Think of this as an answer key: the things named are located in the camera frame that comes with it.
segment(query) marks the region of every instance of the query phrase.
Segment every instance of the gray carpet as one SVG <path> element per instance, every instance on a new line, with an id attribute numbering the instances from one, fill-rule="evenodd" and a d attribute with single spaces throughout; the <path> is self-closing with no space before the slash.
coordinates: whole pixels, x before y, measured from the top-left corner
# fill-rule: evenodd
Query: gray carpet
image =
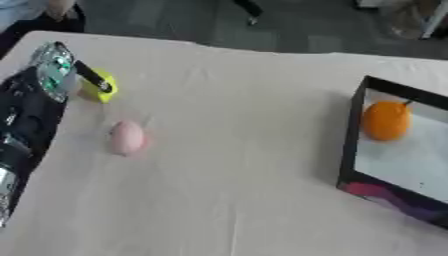
<path id="1" fill-rule="evenodd" d="M 231 0 L 88 0 L 82 5 L 90 33 L 256 51 L 448 58 L 448 42 L 399 38 L 378 12 L 356 10 L 353 0 L 256 1 L 265 14 L 254 27 L 246 26 L 246 13 Z"/>

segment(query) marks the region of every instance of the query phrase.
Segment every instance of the white tablecloth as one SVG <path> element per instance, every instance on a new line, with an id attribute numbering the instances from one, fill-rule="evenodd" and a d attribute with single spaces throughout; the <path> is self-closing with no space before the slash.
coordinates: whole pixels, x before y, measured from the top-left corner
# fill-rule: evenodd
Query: white tablecloth
<path id="1" fill-rule="evenodd" d="M 70 102 L 0 234 L 2 256 L 447 254 L 446 231 L 334 187 L 364 75 L 447 95 L 447 63 L 37 32 L 0 78 L 47 40 L 112 72 L 120 92 Z M 108 154 L 120 119 L 144 124 L 152 148 Z"/>

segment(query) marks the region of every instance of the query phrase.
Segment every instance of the pink soft ball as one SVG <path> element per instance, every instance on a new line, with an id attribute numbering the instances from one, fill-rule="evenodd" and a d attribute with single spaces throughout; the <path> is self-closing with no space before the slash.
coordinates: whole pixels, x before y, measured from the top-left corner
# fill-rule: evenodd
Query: pink soft ball
<path id="1" fill-rule="evenodd" d="M 148 137 L 133 121 L 121 121 L 111 130 L 111 148 L 115 154 L 129 156 L 143 149 Z"/>

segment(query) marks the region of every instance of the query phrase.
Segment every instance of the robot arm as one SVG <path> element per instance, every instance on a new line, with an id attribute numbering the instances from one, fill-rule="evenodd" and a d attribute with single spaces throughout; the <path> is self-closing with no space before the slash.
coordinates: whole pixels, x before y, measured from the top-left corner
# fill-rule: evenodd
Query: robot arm
<path id="1" fill-rule="evenodd" d="M 111 91 L 107 82 L 84 63 L 75 61 L 60 42 L 39 48 L 28 67 L 0 85 L 1 227 L 56 135 L 76 73 L 100 91 Z"/>

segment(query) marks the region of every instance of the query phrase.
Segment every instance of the orange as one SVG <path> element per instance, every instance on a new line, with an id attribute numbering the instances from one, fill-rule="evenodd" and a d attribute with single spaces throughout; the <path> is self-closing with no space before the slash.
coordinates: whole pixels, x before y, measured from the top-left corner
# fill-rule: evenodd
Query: orange
<path id="1" fill-rule="evenodd" d="M 379 101 L 362 118 L 364 132 L 372 139 L 396 140 L 406 134 L 411 124 L 411 110 L 403 102 Z"/>

